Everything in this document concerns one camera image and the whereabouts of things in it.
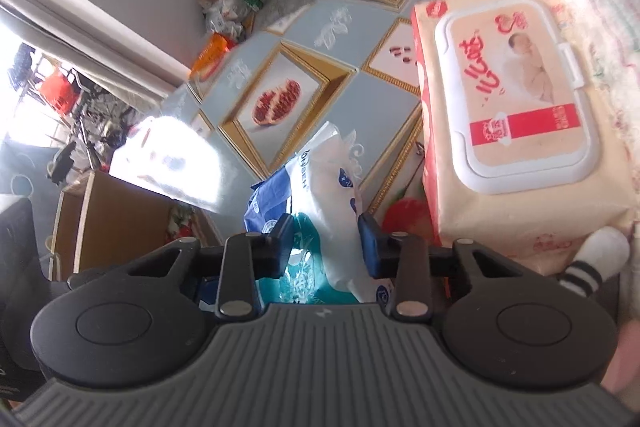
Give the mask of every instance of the white sock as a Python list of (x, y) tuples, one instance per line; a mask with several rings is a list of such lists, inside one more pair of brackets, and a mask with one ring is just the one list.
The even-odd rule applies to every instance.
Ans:
[(578, 250), (559, 282), (578, 295), (588, 297), (622, 270), (629, 253), (629, 242), (620, 230), (613, 227), (596, 230)]

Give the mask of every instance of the ribbed gray panel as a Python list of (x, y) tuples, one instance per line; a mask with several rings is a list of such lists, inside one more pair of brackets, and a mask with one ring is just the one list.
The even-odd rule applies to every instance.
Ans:
[(596, 385), (524, 394), (484, 383), (428, 328), (377, 305), (271, 305), (222, 327), (164, 382), (97, 393), (51, 381), (18, 417), (30, 427), (615, 427), (631, 415)]

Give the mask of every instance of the wet wipes pack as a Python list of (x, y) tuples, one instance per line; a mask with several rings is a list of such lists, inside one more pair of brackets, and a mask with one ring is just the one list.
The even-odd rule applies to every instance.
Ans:
[(362, 200), (353, 179), (348, 147), (338, 128), (325, 123), (286, 165), (253, 187), (244, 214), (248, 232), (269, 232), (285, 212), (296, 222), (284, 276), (258, 282), (265, 303), (388, 301), (391, 282), (372, 279), (364, 264)]

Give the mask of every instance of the cardboard box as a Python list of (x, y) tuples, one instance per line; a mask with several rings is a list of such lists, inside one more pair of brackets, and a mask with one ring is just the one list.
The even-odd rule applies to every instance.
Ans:
[[(62, 280), (80, 270), (123, 264), (162, 247), (174, 204), (166, 196), (99, 171), (65, 187), (51, 245), (60, 256)], [(52, 259), (51, 280), (54, 268)]]

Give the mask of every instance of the baby wipes package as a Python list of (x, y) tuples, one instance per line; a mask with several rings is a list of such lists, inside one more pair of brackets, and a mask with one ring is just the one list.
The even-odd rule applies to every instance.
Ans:
[(374, 280), (362, 257), (348, 147), (325, 123), (300, 152), (254, 187), (244, 214), (247, 231), (269, 232), (285, 212), (294, 216), (294, 248), (284, 276), (261, 279), (267, 302), (336, 304), (388, 301), (389, 280)]
[(470, 237), (543, 274), (628, 233), (623, 143), (561, 0), (431, 0), (412, 17), (436, 242)]

